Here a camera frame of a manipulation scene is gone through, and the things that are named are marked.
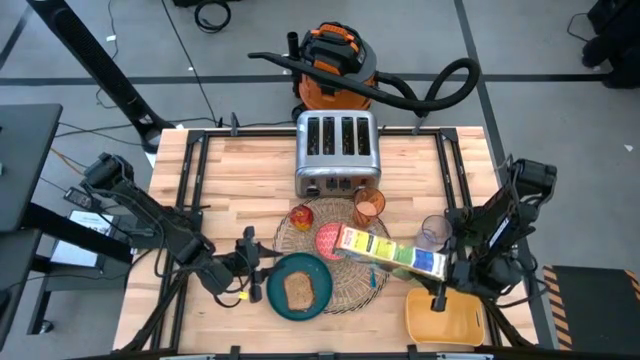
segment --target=yellow plate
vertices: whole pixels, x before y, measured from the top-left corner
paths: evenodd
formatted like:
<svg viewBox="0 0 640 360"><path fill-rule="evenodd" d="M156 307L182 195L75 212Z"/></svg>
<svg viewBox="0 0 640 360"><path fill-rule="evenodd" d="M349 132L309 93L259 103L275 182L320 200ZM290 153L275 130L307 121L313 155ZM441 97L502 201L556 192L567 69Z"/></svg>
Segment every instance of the yellow plate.
<svg viewBox="0 0 640 360"><path fill-rule="evenodd" d="M431 311L426 289L412 289L407 295L405 322L415 343L479 346L484 342L484 312L480 299L447 289L443 312Z"/></svg>

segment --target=toaster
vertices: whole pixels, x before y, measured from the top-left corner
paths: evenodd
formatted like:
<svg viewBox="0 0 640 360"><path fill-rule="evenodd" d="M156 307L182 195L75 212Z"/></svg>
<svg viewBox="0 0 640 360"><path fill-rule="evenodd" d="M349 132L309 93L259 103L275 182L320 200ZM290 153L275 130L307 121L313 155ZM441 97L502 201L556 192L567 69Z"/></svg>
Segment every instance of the toaster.
<svg viewBox="0 0 640 360"><path fill-rule="evenodd" d="M380 183L378 124L368 111L311 110L298 117L296 195L351 196Z"/></svg>

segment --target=plastic cup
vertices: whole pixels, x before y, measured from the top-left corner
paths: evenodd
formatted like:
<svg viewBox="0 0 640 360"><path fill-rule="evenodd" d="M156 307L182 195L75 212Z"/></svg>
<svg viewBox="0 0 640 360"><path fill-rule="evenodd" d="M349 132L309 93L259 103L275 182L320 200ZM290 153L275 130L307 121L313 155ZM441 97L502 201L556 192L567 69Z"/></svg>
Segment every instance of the plastic cup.
<svg viewBox="0 0 640 360"><path fill-rule="evenodd" d="M451 224L444 216L427 216L416 235L416 247L437 252L449 240L452 232Z"/></svg>
<svg viewBox="0 0 640 360"><path fill-rule="evenodd" d="M386 200L380 190L364 188L356 193L353 204L353 222L357 227L366 229L382 213Z"/></svg>

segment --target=woven placemat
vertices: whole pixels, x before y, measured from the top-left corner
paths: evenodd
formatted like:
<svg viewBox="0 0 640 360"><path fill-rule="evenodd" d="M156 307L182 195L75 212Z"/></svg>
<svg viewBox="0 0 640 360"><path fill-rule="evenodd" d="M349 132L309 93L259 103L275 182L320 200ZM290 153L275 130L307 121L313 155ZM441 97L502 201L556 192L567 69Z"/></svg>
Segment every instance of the woven placemat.
<svg viewBox="0 0 640 360"><path fill-rule="evenodd" d="M389 274L373 265L358 263L348 256L340 260L328 260L318 253L315 245L316 232L325 224L339 222L355 227L352 220L353 201L343 198L317 198L305 202L304 205L313 211L311 229L299 231L291 224L289 216L286 216L276 232L275 250L285 255L296 252L313 254L327 264L333 278L333 296L324 310L325 314L341 314L363 308L384 288ZM367 231L390 237L379 219L374 221ZM371 279L372 272L375 284Z"/></svg>

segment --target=yellow and black striped tape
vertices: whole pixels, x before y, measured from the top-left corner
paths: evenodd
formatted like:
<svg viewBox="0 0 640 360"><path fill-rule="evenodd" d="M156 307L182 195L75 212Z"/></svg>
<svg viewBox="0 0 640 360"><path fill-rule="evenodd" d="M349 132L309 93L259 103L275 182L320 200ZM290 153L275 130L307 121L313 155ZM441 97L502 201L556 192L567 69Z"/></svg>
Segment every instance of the yellow and black striped tape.
<svg viewBox="0 0 640 360"><path fill-rule="evenodd" d="M631 286L633 286L633 290L636 292L636 299L640 301L640 282L638 281L638 277L629 270L625 270L624 272L626 272L627 275L629 275L629 278L631 278Z"/></svg>
<svg viewBox="0 0 640 360"><path fill-rule="evenodd" d="M544 282L549 287L549 302L551 303L551 316L556 327L556 338L560 350L571 350L571 334L569 334L569 323L567 314L564 311L564 303L560 297L560 287L558 287L558 276L551 266L545 265L542 269Z"/></svg>

